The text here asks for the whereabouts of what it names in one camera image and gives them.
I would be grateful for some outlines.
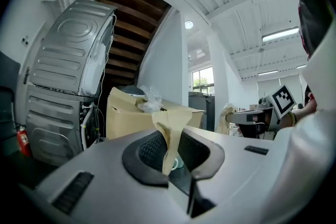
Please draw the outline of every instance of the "red fire extinguisher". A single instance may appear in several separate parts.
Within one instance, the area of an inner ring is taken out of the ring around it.
[[[16,132],[17,140],[19,142],[19,147],[21,153],[25,154],[28,157],[31,157],[32,153],[30,151],[28,137],[27,137],[27,131],[24,127],[20,126],[20,128]]]

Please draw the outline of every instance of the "ceiling light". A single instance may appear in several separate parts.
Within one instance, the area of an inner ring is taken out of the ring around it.
[[[272,74],[272,73],[276,73],[276,72],[279,72],[279,70],[270,71],[270,72],[265,72],[265,73],[260,73],[260,74],[258,74],[258,76],[267,75],[267,74]]]
[[[192,21],[188,20],[185,22],[185,29],[191,29],[193,28],[193,26],[194,26],[194,23]]]
[[[282,30],[282,31],[279,31],[279,32],[275,32],[275,33],[263,36],[262,41],[267,42],[267,41],[270,41],[272,39],[276,39],[276,38],[280,38],[280,37],[286,37],[286,36],[289,36],[289,35],[296,34],[298,31],[299,31],[299,27],[289,28],[289,29],[286,29],[286,30]]]

